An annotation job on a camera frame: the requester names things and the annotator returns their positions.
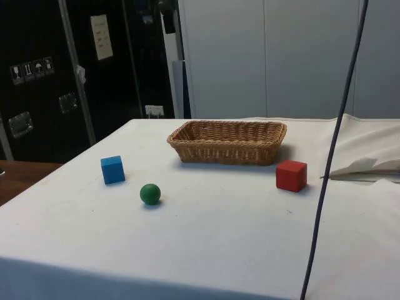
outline red cube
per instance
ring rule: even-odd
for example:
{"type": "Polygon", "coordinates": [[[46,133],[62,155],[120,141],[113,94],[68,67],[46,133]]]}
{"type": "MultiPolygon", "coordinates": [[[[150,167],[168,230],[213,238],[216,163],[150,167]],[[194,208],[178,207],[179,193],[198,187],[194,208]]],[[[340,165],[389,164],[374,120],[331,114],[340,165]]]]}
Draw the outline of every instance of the red cube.
{"type": "Polygon", "coordinates": [[[307,164],[284,161],[276,168],[276,187],[299,192],[307,185],[307,164]]]}

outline wire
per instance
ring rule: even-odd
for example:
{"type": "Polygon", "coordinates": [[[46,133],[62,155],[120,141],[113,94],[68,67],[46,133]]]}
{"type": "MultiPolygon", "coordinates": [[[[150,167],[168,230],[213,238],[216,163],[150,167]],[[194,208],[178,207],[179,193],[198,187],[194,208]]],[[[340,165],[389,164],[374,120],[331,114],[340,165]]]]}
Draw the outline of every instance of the wire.
{"type": "Polygon", "coordinates": [[[303,283],[303,286],[302,286],[300,300],[305,300],[305,298],[306,298],[308,282],[310,280],[311,269],[313,267],[314,255],[315,255],[315,250],[316,250],[316,246],[317,246],[319,222],[321,220],[321,212],[323,210],[326,186],[328,185],[329,173],[331,172],[332,158],[333,158],[333,154],[334,154],[334,151],[335,151],[336,142],[338,141],[340,125],[342,123],[344,110],[346,108],[346,103],[348,101],[350,84],[351,84],[351,79],[353,77],[354,67],[355,67],[356,61],[357,61],[358,50],[359,50],[360,43],[361,43],[361,36],[363,36],[364,23],[365,23],[365,18],[366,18],[366,14],[367,14],[367,8],[368,8],[368,1],[369,0],[364,0],[364,5],[362,7],[361,18],[360,18],[360,22],[359,22],[359,26],[358,26],[358,32],[357,32],[357,38],[356,38],[356,45],[354,46],[354,50],[353,50],[353,53],[352,53],[350,67],[349,67],[349,71],[347,73],[346,85],[344,87],[342,103],[341,103],[341,106],[340,106],[339,115],[337,116],[336,127],[335,127],[335,130],[333,132],[331,147],[329,149],[329,154],[327,156],[327,162],[326,162],[326,168],[325,168],[325,174],[324,174],[324,181],[322,182],[321,193],[319,195],[317,213],[316,213],[316,217],[315,217],[314,232],[312,233],[312,243],[311,243],[310,257],[309,257],[309,260],[308,260],[306,277],[304,278],[304,283],[303,283]]]}

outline wooden table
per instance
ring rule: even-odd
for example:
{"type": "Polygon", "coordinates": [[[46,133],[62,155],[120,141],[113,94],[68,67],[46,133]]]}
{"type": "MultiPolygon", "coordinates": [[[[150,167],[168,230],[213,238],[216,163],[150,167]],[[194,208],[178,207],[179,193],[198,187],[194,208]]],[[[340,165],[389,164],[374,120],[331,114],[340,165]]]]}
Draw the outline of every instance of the wooden table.
{"type": "Polygon", "coordinates": [[[44,162],[0,160],[0,168],[6,172],[0,176],[0,206],[61,166],[44,162]]]}

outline blue block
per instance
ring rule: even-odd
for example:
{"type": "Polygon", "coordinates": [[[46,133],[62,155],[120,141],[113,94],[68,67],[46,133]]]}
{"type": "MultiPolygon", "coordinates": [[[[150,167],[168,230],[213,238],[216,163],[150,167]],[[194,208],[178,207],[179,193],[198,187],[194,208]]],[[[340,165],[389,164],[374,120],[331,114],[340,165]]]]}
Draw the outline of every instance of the blue block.
{"type": "Polygon", "coordinates": [[[125,181],[123,162],[120,156],[102,158],[101,170],[105,184],[125,181]]]}

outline woven basket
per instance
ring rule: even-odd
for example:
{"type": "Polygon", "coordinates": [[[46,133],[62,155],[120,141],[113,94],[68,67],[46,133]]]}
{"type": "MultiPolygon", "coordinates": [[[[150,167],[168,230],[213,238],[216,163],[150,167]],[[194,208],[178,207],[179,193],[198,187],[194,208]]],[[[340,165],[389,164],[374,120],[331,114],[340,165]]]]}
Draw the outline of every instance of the woven basket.
{"type": "Polygon", "coordinates": [[[268,166],[286,134],[280,122],[190,121],[167,142],[184,163],[268,166]]]}

